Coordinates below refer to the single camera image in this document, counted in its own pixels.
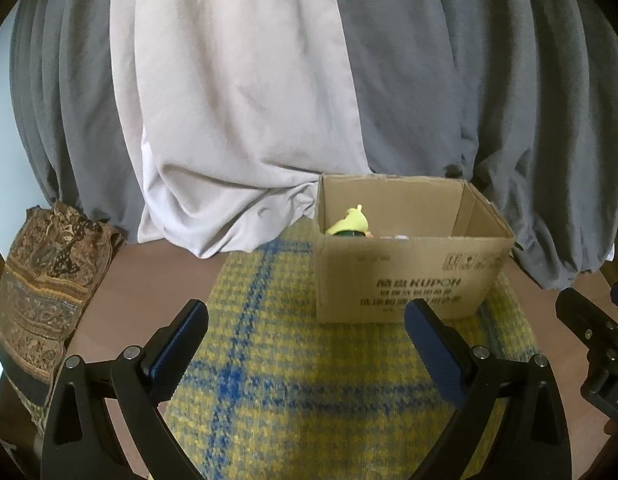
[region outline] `yellow toy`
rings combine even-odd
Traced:
[[[342,231],[354,231],[365,234],[369,230],[369,222],[366,221],[366,217],[362,214],[362,206],[358,204],[358,207],[352,207],[346,210],[346,218],[338,220],[329,229],[327,234],[335,235]]]

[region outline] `gray curtain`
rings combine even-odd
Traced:
[[[372,170],[473,180],[564,288],[618,223],[618,39],[592,0],[338,0]]]
[[[110,0],[21,0],[11,93],[29,161],[49,204],[127,232],[144,206],[113,93]]]

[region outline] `woven mat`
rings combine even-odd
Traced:
[[[165,415],[209,480],[405,479],[451,417],[402,325],[316,323],[310,239],[300,221],[232,253],[218,277],[209,332]],[[476,316],[449,325],[509,359],[537,351],[504,276]]]

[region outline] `blue stripe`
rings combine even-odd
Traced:
[[[276,253],[281,250],[279,244],[271,243],[268,246],[270,247],[265,246],[261,249],[262,260],[253,277],[247,299],[230,339],[231,349],[227,355],[227,363],[218,371],[218,397],[211,420],[211,434],[205,455],[208,470],[214,472],[213,478],[216,480],[222,480],[222,470],[227,465],[226,451],[230,444],[231,426],[235,410],[242,400],[244,392],[246,352],[250,346],[250,338],[253,334],[262,297],[270,283]]]
[[[260,251],[265,251],[267,253],[300,253],[307,254],[311,253],[311,243],[310,242],[298,242],[296,240],[280,240],[276,238],[275,240],[270,241],[262,245],[259,249]]]
[[[484,300],[480,304],[480,308],[478,309],[478,319],[480,320],[480,324],[485,334],[487,335],[487,339],[489,340],[487,345],[489,349],[500,359],[505,358],[505,346],[502,343],[502,339],[500,339],[500,331],[498,330],[498,326],[496,324],[496,320],[493,318],[493,313],[491,311],[491,306],[489,304],[489,300]]]
[[[182,385],[196,390],[214,389],[220,371],[197,361],[182,379]],[[359,413],[405,413],[443,404],[429,380],[413,384],[303,384],[263,374],[245,376],[241,401],[258,408],[302,410],[331,415]]]
[[[540,350],[537,346],[527,346],[524,349],[517,351],[514,355],[511,356],[512,361],[521,361],[523,363],[527,362],[533,355],[539,353]]]

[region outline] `wall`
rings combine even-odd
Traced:
[[[0,27],[0,253],[6,256],[25,211],[46,205],[26,158],[13,117],[9,91],[9,46],[15,9]]]

